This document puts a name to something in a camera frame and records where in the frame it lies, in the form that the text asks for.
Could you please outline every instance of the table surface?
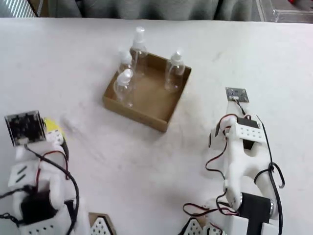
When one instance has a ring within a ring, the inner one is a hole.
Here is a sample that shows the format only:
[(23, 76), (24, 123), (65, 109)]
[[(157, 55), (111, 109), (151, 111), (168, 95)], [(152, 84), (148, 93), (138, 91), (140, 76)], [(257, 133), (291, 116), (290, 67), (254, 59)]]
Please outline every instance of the table surface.
[[(165, 134), (102, 106), (118, 49), (138, 25), (151, 53), (168, 58), (181, 47), (192, 68)], [(108, 213), (118, 234), (178, 234), (184, 203), (222, 192), (219, 175), (204, 170), (208, 133), (226, 112), (225, 87), (246, 88), (286, 179), (283, 234), (305, 234), (313, 226), (312, 38), (309, 24), (0, 19), (0, 116), (40, 110), (58, 121), (88, 210)], [(4, 121), (0, 149), (5, 192), (14, 148)], [(11, 203), (1, 200), (0, 212)], [(10, 221), (0, 227), (17, 234)]]

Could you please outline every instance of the cable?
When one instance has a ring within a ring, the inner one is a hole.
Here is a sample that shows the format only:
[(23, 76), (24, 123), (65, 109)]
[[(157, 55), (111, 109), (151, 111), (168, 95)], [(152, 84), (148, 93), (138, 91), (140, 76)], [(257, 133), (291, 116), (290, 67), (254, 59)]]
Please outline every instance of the cable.
[[(202, 213), (190, 213), (190, 212), (188, 212), (188, 211), (185, 209), (186, 206), (192, 206), (192, 207), (195, 207), (195, 208), (197, 208), (197, 209), (200, 209), (200, 210), (202, 210), (202, 211), (204, 211), (204, 212), (202, 212)], [(220, 208), (220, 209), (221, 209), (221, 210), (226, 210), (226, 211), (228, 211), (228, 212), (230, 212), (230, 213), (234, 213), (233, 211), (231, 211), (229, 208), (226, 208), (226, 207), (222, 207), (222, 208)], [(208, 209), (208, 208), (204, 208), (204, 207), (199, 206), (199, 205), (194, 204), (194, 203), (185, 203), (185, 204), (182, 206), (182, 210), (183, 210), (187, 215), (193, 216), (193, 217), (201, 217), (201, 216), (204, 216), (204, 215), (206, 215), (206, 214), (209, 214), (209, 213), (218, 211), (217, 208)]]
[(12, 194), (14, 194), (14, 193), (16, 193), (16, 192), (22, 192), (22, 191), (31, 194), (31, 193), (34, 192), (34, 187), (31, 186), (31, 185), (25, 185), (23, 188), (17, 188), (17, 189), (15, 189), (15, 190), (6, 192), (6, 193), (3, 194), (3, 195), (0, 195), (0, 199), (5, 198), (5, 197), (7, 197), (7, 196), (10, 196), (10, 195), (12, 195)]
[(278, 193), (278, 190), (277, 190), (277, 187), (276, 187), (274, 178), (273, 178), (274, 167), (276, 167), (276, 169), (278, 170), (279, 175), (280, 175), (280, 178), (281, 178), (281, 180), (282, 180), (282, 184), (279, 186), (279, 188), (283, 188), (283, 187), (285, 186), (285, 179), (284, 179), (283, 173), (282, 173), (282, 171), (280, 170), (279, 166), (278, 166), (276, 163), (273, 162), (273, 157), (272, 157), (272, 153), (271, 153), (271, 150), (270, 150), (270, 147), (269, 147), (268, 136), (267, 136), (267, 134), (266, 134), (265, 126), (264, 126), (263, 122), (261, 121), (261, 119), (259, 118), (259, 116), (257, 116), (257, 118), (260, 120), (260, 122), (261, 122), (261, 124), (262, 124), (262, 128), (263, 128), (263, 130), (264, 130), (264, 135), (265, 135), (266, 143), (267, 143), (267, 145), (268, 145), (268, 152), (269, 152), (270, 163), (269, 163), (267, 169), (260, 171), (260, 172), (255, 176), (255, 178), (254, 178), (254, 183), (256, 183), (257, 178), (258, 178), (262, 173), (264, 173), (264, 172), (266, 172), (266, 171), (268, 172), (269, 180), (270, 180), (270, 183), (271, 183), (272, 186), (273, 186), (273, 190), (274, 190), (275, 197), (276, 197), (276, 201), (277, 201), (278, 218), (279, 218), (278, 235), (281, 235), (281, 234), (282, 234), (282, 230), (283, 230), (283, 209), (282, 209), (282, 203), (281, 203), (281, 201), (280, 201), (279, 193)]
[(241, 104), (239, 103), (239, 101), (237, 99), (235, 99), (236, 104), (238, 104), (239, 108), (241, 109), (241, 112), (243, 115), (246, 115), (246, 112), (244, 111), (243, 107), (241, 106)]
[[(54, 150), (54, 151), (49, 151), (49, 152), (46, 152), (43, 157), (45, 157), (46, 155), (48, 154), (51, 154), (51, 153), (61, 153), (64, 157), (64, 160), (65, 160), (65, 164), (66, 164), (66, 168), (65, 170), (68, 171), (68, 162), (67, 162), (67, 157), (66, 155), (62, 152), (62, 151), (58, 151), (58, 150)], [(37, 170), (37, 174), (36, 174), (36, 188), (38, 189), (38, 183), (39, 183), (39, 175), (40, 175), (40, 172), (41, 172), (41, 169), (38, 167), (38, 170)]]
[(22, 220), (18, 220), (16, 217), (12, 216), (10, 213), (0, 214), (0, 219), (9, 219), (13, 223), (15, 223), (17, 227), (19, 227), (20, 224), (22, 223)]
[(70, 180), (72, 180), (73, 184), (74, 184), (74, 187), (75, 187), (75, 191), (76, 191), (76, 207), (74, 209), (74, 215), (73, 215), (73, 219), (72, 219), (72, 222), (71, 222), (71, 225), (68, 229), (68, 232), (67, 232), (67, 235), (70, 235), (74, 226), (75, 226), (75, 223), (76, 223), (76, 220), (77, 220), (77, 215), (78, 215), (78, 209), (79, 209), (79, 189), (78, 189), (78, 186), (77, 186), (77, 183), (74, 179), (74, 177), (71, 175), (71, 173), (68, 171), (68, 170), (65, 170), (64, 168), (62, 168), (61, 166), (59, 166), (58, 164), (56, 164), (55, 162), (45, 158), (44, 156), (41, 156), (40, 154), (34, 152), (33, 150), (31, 150), (30, 148), (28, 148), (27, 144), (24, 145), (25, 149), (32, 152), (33, 154), (35, 154), (36, 157), (38, 157), (40, 160), (44, 161), (44, 162), (47, 162), (53, 166), (55, 166), (56, 168), (58, 168), (60, 171), (62, 171)]
[(224, 152), (225, 152), (226, 149), (227, 149), (227, 143), (228, 143), (228, 140), (227, 140), (227, 138), (226, 138), (226, 143), (225, 143), (225, 147), (224, 147), (223, 151), (222, 151), (219, 155), (217, 155), (216, 157), (211, 158), (210, 160), (208, 160), (208, 161), (206, 162), (206, 164), (205, 164), (205, 169), (207, 169), (208, 171), (214, 171), (214, 172), (220, 173), (224, 180), (225, 180), (226, 178), (225, 178), (223, 172), (221, 172), (221, 171), (218, 170), (218, 169), (211, 169), (211, 168), (208, 168), (207, 165), (208, 165), (210, 162), (216, 160), (217, 158), (219, 158), (220, 156), (222, 156), (222, 155), (224, 154)]

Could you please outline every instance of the clear plastic container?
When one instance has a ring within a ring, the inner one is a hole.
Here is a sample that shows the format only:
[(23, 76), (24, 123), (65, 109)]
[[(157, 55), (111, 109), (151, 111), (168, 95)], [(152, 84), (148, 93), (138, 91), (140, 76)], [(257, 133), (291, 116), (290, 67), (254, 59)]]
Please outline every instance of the clear plastic container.
[(133, 68), (138, 79), (144, 77), (147, 70), (148, 52), (145, 47), (144, 32), (143, 27), (136, 28), (133, 46), (130, 49), (131, 56), (134, 59)]
[(126, 69), (134, 70), (132, 66), (133, 58), (128, 50), (120, 51), (120, 58), (121, 58), (121, 63), (117, 69), (119, 74), (124, 72)]
[(117, 77), (113, 85), (117, 99), (129, 107), (133, 107), (134, 105), (133, 75), (134, 73), (132, 70), (126, 69)]
[(170, 92), (177, 92), (182, 87), (185, 65), (181, 58), (181, 51), (177, 50), (166, 63), (165, 89)]

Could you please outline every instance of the bottle cap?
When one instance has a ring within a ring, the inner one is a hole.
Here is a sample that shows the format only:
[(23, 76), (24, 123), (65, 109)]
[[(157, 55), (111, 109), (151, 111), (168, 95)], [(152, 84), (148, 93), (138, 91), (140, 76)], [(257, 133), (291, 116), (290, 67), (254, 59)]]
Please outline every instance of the bottle cap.
[(132, 55), (129, 50), (122, 50), (119, 52), (121, 63), (131, 65), (132, 64)]
[(118, 77), (117, 77), (117, 83), (120, 86), (127, 86), (133, 77), (133, 71), (130, 69), (124, 70)]
[(182, 50), (178, 49), (171, 57), (171, 62), (173, 65), (182, 64)]
[(133, 48), (141, 49), (145, 44), (144, 38), (145, 29), (143, 27), (137, 27), (136, 33), (133, 41)]

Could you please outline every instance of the cardboard box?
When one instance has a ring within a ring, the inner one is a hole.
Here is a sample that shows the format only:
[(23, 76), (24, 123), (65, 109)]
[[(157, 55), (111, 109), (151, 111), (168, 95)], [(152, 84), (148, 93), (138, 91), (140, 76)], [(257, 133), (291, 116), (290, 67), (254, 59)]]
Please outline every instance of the cardboard box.
[(166, 132), (191, 72), (191, 68), (186, 66), (182, 88), (171, 93), (164, 88), (166, 62), (165, 58), (148, 54), (148, 68), (145, 77), (136, 83), (134, 106), (131, 108), (117, 100), (113, 90), (113, 84), (118, 76), (116, 73), (102, 96), (104, 106), (125, 117)]

